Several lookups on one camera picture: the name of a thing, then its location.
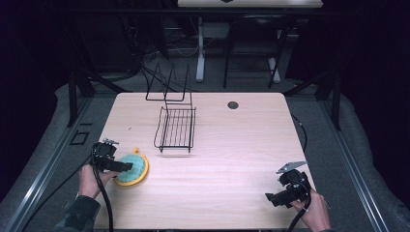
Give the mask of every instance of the dish rack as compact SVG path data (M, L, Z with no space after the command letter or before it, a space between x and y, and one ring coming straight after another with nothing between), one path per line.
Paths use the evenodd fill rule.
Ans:
M153 91L153 83L158 82L162 86L162 96L153 98L150 95ZM172 66L168 78L161 74L160 65L157 65L151 81L148 83L147 101L163 101L161 107L158 128L154 138L154 146L163 149L190 149L193 147L193 136L195 128L195 110L192 106L192 93L189 88L187 94L187 84L190 84L190 66L187 65L187 72L183 79L183 85L177 83L175 68ZM169 91L177 92L169 97Z

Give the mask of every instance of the table top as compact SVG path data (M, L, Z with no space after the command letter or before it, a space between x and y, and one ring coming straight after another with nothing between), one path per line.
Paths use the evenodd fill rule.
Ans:
M178 0L179 7L199 8L321 8L321 0Z
M229 102L239 107L231 109ZM108 182L116 229L287 228L293 209L274 207L266 192L284 187L276 171L306 160L285 98L278 93L192 93L194 143L190 149L154 146L163 101L145 94L117 96L102 132L118 141L116 159L135 147L146 156L145 179L130 187ZM305 171L311 180L308 166ZM102 204L96 229L108 228ZM297 227L305 227L301 222Z

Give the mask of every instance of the black sleeve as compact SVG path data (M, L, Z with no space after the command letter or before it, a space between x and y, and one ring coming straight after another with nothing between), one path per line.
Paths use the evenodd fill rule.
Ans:
M60 220L53 231L93 231L94 221L100 209L100 203L88 196L79 195L64 219Z

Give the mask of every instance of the human hand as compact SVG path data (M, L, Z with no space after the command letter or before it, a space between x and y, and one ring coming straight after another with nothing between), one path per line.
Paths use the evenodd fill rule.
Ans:
M310 196L311 202L307 208L307 212L302 216L302 221L312 232L331 229L328 203L325 201L325 198L313 189L310 190ZM290 202L290 204L297 212L300 212L305 206L305 202L300 201L293 201Z
M102 184L105 186L111 178L118 174L119 172L114 171L100 172ZM100 188L97 184L96 177L94 176L93 166L90 164L84 165L79 171L78 195L85 195L95 199L99 193Z

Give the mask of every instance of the scrubbing sponge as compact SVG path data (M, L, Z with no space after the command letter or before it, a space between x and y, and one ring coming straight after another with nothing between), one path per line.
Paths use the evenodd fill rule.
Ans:
M121 162L132 162L132 169L126 172L121 172L117 175L115 182L120 186L131 186L142 179L148 172L148 160L146 157L139 154L126 155L120 159Z

